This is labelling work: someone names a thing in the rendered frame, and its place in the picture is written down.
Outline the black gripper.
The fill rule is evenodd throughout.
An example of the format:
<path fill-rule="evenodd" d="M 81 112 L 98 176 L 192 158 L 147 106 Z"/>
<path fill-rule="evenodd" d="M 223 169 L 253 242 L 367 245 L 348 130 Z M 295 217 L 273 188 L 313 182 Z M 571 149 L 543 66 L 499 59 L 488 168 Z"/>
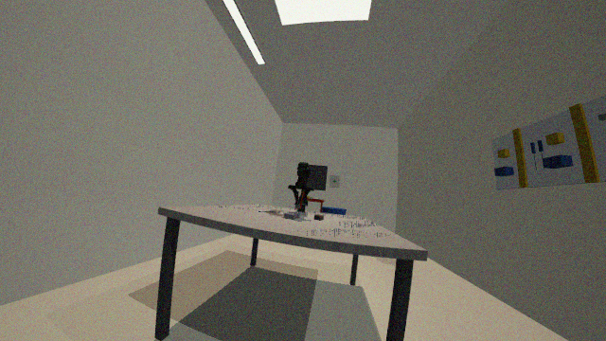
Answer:
<path fill-rule="evenodd" d="M 298 178 L 297 180 L 298 180 L 298 181 L 300 181 L 300 182 L 304 181 L 304 182 L 306 183 L 306 179 L 304 179 L 304 178 Z M 290 189 L 291 189 L 291 190 L 294 192 L 294 198 L 296 199 L 296 194 L 295 194 L 295 192 L 297 191 L 297 190 L 296 190 L 297 188 L 296 188 L 295 186 L 292 186 L 292 185 L 289 185 L 289 186 L 288 186 L 288 188 L 290 188 Z M 298 189 L 305 189 L 305 196 L 304 196 L 304 200 L 306 199 L 306 197 L 307 197 L 307 195 L 309 194 L 309 192 L 311 192 L 311 190 L 312 190 L 312 191 L 314 191 L 314 187 L 307 187 L 307 188 L 306 188 L 306 186 L 305 186 L 305 187 L 298 188 Z"/>

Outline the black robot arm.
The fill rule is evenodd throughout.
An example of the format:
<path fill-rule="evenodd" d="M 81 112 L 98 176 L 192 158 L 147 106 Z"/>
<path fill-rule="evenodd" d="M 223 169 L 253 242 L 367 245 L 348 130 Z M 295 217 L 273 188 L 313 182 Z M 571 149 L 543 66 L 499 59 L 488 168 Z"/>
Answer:
<path fill-rule="evenodd" d="M 304 181 L 300 182 L 300 181 L 297 180 L 297 182 L 295 183 L 295 187 L 296 188 L 302 188 L 302 187 L 305 187 L 305 186 L 307 187 L 307 178 L 310 176 L 310 173 L 311 173 L 311 168 L 310 168 L 309 164 L 305 163 L 305 162 L 299 162 L 297 169 L 298 169 L 298 171 L 297 171 L 298 178 L 304 178 L 304 179 L 306 179 L 306 183 Z M 301 202 L 301 198 L 302 198 L 303 192 L 305 192 L 305 189 L 301 190 L 301 195 L 299 196 L 298 204 L 300 204 L 299 202 Z M 304 197 L 303 197 L 302 204 L 303 205 L 299 209 L 299 212 L 305 212 L 305 207 L 308 206 L 308 199 L 307 199 L 307 197 L 306 197 L 305 200 L 304 200 Z"/>

